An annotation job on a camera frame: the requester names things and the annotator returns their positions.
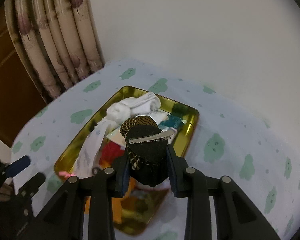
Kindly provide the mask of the orange squishy toy figure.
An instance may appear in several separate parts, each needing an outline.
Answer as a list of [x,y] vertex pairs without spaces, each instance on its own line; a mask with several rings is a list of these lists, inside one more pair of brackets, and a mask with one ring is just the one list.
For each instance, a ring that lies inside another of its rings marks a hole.
[[[101,167],[102,168],[110,167],[110,163],[104,161],[101,164]],[[125,196],[123,198],[112,198],[111,201],[112,201],[114,223],[122,224],[122,219],[123,219],[122,202],[129,197],[130,193],[135,188],[135,186],[136,186],[136,180],[134,178],[130,178],[128,191],[126,192]],[[84,209],[85,215],[89,213],[89,209],[90,209],[90,197],[87,197],[85,201],[85,209]]]

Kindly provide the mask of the red knitted cloth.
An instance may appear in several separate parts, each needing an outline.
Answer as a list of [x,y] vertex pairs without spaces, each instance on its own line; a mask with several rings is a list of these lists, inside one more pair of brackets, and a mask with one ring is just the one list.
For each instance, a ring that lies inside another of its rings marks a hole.
[[114,159],[123,156],[124,152],[125,150],[120,145],[109,141],[102,149],[99,165],[102,168],[109,167]]

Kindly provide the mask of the black gold bow hair clip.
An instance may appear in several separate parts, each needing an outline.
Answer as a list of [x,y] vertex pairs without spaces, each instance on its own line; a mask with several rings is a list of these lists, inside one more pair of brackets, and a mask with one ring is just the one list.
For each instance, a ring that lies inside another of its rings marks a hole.
[[148,139],[161,132],[156,122],[148,115],[129,118],[120,127],[130,162],[129,174],[145,186],[155,187],[168,178],[168,140]]

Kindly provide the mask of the teal pink sock package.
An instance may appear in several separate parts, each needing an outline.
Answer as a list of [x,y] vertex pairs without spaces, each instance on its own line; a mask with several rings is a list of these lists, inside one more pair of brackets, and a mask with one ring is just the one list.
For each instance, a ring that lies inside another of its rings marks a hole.
[[[168,140],[169,144],[174,141],[182,126],[187,123],[185,119],[162,110],[153,111],[149,113],[149,116],[156,122],[156,124],[162,131],[174,130],[174,135],[172,135]],[[107,139],[121,146],[122,149],[124,149],[126,146],[125,139],[121,135],[119,127],[109,133],[107,135]]]

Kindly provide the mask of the white tissue packet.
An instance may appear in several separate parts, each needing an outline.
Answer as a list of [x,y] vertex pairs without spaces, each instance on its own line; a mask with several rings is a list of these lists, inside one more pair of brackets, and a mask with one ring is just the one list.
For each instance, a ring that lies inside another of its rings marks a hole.
[[78,178],[88,178],[102,170],[99,162],[102,155],[102,147],[105,145],[106,136],[115,128],[117,123],[103,118],[85,139],[74,164],[73,174]]

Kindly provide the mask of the small white sock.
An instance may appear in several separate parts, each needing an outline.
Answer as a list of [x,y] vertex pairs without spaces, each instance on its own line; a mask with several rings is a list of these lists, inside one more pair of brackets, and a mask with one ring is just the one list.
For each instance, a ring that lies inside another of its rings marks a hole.
[[106,118],[116,126],[120,126],[125,120],[129,119],[130,116],[130,108],[119,102],[112,104],[106,112]]

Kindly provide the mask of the cloud-patterned blue bedsheet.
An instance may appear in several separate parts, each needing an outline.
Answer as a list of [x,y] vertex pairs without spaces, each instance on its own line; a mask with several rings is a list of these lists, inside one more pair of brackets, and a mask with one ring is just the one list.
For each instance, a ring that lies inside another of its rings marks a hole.
[[38,172],[46,182],[33,198],[38,213],[62,182],[53,167],[71,140],[121,87],[149,90],[194,107],[199,122],[186,159],[210,177],[230,176],[265,215],[281,239],[300,227],[300,151],[270,125],[212,89],[177,78],[150,64],[121,60],[108,64],[41,110],[21,130],[12,160],[31,165],[18,174],[19,189]]

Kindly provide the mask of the dark brown wooden door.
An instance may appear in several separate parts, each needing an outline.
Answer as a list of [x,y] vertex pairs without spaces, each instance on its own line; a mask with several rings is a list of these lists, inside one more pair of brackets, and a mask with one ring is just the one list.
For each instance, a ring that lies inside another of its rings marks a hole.
[[24,125],[46,106],[22,64],[0,7],[0,140],[11,147]]

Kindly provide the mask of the beige patterned curtain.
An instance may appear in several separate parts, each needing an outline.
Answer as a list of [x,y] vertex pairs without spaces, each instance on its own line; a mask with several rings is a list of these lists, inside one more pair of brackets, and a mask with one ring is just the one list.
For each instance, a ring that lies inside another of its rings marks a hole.
[[14,48],[45,102],[104,67],[89,0],[6,0]]

